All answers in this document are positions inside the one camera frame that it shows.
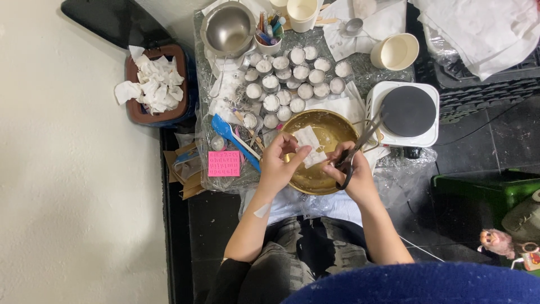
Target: black crate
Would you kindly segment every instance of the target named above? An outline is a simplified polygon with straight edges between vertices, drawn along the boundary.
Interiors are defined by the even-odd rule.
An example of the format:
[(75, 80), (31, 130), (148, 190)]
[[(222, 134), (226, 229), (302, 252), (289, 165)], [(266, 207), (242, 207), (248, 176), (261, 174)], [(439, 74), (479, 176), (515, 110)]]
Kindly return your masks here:
[(520, 64), (482, 82), (461, 60), (442, 67), (430, 57), (422, 23), (416, 20), (419, 13), (407, 3), (407, 32), (420, 44), (414, 63), (415, 81), (430, 84), (439, 92), (441, 123), (457, 122), (482, 109), (518, 103), (540, 93), (540, 45)]

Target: scissors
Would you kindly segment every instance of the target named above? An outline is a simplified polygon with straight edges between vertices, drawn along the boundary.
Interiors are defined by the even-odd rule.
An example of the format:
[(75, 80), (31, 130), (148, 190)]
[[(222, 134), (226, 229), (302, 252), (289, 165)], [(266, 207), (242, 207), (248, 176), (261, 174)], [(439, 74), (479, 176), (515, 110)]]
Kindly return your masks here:
[(336, 188), (338, 190), (345, 190), (345, 188), (349, 185), (350, 178), (353, 176), (353, 159), (354, 155), (358, 150), (362, 148), (364, 144), (368, 142), (368, 140), (371, 138), (375, 130), (381, 125), (381, 123), (384, 121), (385, 117), (381, 117), (381, 120), (377, 122), (375, 125), (373, 125), (373, 121), (369, 121), (368, 125), (364, 129), (364, 132), (362, 133), (362, 136), (358, 139), (356, 142), (356, 145), (354, 145), (353, 149), (347, 149), (341, 152), (341, 155), (339, 159), (336, 162), (335, 167), (345, 173), (347, 177), (345, 178), (345, 181), (343, 182), (343, 185), (340, 185), (338, 182), (336, 182)]

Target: blue spatula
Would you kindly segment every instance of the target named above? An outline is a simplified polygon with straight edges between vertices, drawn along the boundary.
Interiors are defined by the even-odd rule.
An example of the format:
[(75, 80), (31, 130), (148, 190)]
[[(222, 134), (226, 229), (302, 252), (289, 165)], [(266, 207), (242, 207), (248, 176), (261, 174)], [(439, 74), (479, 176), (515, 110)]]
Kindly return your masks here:
[(244, 156), (247, 158), (247, 160), (257, 169), (257, 171), (261, 172), (261, 167), (259, 166), (260, 156), (253, 151), (242, 139), (238, 138), (234, 133), (231, 125), (224, 121), (223, 118), (221, 118), (218, 114), (214, 115), (214, 118), (212, 119), (212, 128), (214, 128), (215, 132), (220, 135), (221, 137), (230, 140), (237, 148), (244, 154)]

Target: hand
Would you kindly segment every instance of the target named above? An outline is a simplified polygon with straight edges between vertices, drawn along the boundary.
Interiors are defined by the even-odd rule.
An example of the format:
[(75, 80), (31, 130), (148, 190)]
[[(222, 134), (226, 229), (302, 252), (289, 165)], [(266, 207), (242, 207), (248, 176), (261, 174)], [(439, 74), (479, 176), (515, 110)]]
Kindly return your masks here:
[[(280, 132), (274, 138), (262, 154), (261, 180), (258, 189), (276, 195), (291, 181), (298, 166), (311, 152), (311, 146), (304, 146), (296, 152), (297, 148), (299, 148), (298, 141), (291, 134)], [(288, 153), (296, 153), (296, 155), (285, 163), (283, 156)]]
[[(346, 175), (334, 168), (335, 162), (341, 156), (341, 152), (347, 149), (353, 149), (354, 145), (355, 143), (352, 141), (340, 143), (337, 145), (334, 152), (326, 154), (330, 164), (322, 167), (322, 171), (335, 179), (339, 184), (343, 184)], [(345, 192), (347, 192), (356, 203), (367, 203), (378, 200), (379, 194), (375, 188), (375, 183), (373, 182), (371, 169), (369, 168), (368, 160), (366, 160), (362, 151), (358, 151), (354, 155), (353, 168), (353, 176), (350, 178), (349, 185), (345, 188)]]

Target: green stool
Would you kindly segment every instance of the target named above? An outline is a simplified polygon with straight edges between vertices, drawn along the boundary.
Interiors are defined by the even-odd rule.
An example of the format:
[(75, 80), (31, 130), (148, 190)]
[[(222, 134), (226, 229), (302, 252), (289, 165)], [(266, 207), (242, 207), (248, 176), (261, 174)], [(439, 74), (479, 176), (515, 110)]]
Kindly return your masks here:
[[(507, 169), (496, 179), (488, 180), (436, 175), (431, 178), (431, 186), (434, 195), (456, 195), (471, 202), (486, 203), (491, 211), (493, 227), (504, 231), (502, 219), (515, 205), (540, 189), (540, 175), (516, 169)], [(505, 258), (501, 258), (501, 262), (508, 266), (511, 264)], [(534, 274), (539, 275), (540, 271), (537, 270)]]

